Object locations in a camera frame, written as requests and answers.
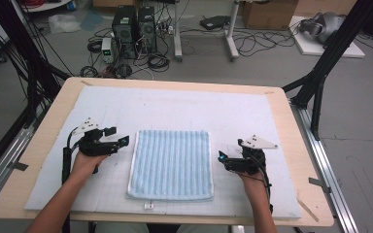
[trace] towel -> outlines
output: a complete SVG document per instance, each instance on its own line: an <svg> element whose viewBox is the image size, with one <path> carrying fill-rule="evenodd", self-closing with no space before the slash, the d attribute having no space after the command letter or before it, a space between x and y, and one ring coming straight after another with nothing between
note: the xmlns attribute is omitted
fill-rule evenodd
<svg viewBox="0 0 373 233"><path fill-rule="evenodd" d="M209 134L141 130L132 158L128 195L169 201L213 197Z"/></svg>

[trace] computer tower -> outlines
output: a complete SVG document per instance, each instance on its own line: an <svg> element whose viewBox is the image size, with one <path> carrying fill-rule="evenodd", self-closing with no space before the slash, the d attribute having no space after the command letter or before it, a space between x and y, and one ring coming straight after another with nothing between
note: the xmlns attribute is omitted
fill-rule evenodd
<svg viewBox="0 0 373 233"><path fill-rule="evenodd" d="M138 11L140 36L148 53L156 52L155 17L153 7L141 7Z"/></svg>
<svg viewBox="0 0 373 233"><path fill-rule="evenodd" d="M123 58L137 58L135 43L140 39L135 6L118 6L112 22L119 54Z"/></svg>

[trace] black mount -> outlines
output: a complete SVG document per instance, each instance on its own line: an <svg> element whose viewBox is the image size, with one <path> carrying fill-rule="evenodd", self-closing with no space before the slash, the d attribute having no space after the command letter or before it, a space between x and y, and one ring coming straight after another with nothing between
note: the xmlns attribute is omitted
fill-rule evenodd
<svg viewBox="0 0 373 233"><path fill-rule="evenodd" d="M313 70L303 78L283 87L284 92L289 92L302 86L296 96L290 99L291 104L300 109L306 109L308 102L315 96L311 131L317 141L320 139L319 124L325 79L372 13L373 0L357 0Z"/></svg>

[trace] hand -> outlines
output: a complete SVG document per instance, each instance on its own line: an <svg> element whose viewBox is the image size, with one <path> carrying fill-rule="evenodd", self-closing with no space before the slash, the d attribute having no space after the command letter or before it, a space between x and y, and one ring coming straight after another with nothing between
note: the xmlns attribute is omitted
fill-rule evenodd
<svg viewBox="0 0 373 233"><path fill-rule="evenodd" d="M99 166L106 157L108 157L108 155L87 156L81 151L78 151L69 179L77 179L80 182L85 183L92 175L95 167Z"/></svg>

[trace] gray floor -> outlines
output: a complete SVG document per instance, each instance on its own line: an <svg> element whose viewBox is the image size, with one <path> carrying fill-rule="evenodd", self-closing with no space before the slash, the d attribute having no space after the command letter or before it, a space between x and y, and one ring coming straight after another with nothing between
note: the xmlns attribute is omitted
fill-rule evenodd
<svg viewBox="0 0 373 233"><path fill-rule="evenodd" d="M66 12L58 9L38 18L62 13ZM72 15L82 21L85 14L86 10L79 10ZM195 25L198 20L190 18L184 23ZM106 19L95 31L110 25L111 21ZM47 38L71 71L78 74L87 65L87 39L95 31L82 30L48 35ZM319 59L301 55L294 46L240 57L231 63L222 36L196 34L184 36L183 40L185 52L191 54L186 55L181 63L172 60L167 72L153 73L155 80L284 86L308 74ZM364 51L365 58L342 58L325 83L320 135L359 232L373 232L373 49L360 42L356 44ZM63 69L54 53L47 52L51 63ZM173 52L170 51L168 56L172 59ZM147 72L139 72L132 78L150 80L152 77ZM24 96L14 68L9 62L0 63L0 138L24 106ZM0 219L0 232L22 231L28 222ZM81 222L75 225L80 229L76 232L85 229ZM336 224L330 228L302 230L340 232ZM288 227L279 227L279 231L293 232Z"/></svg>

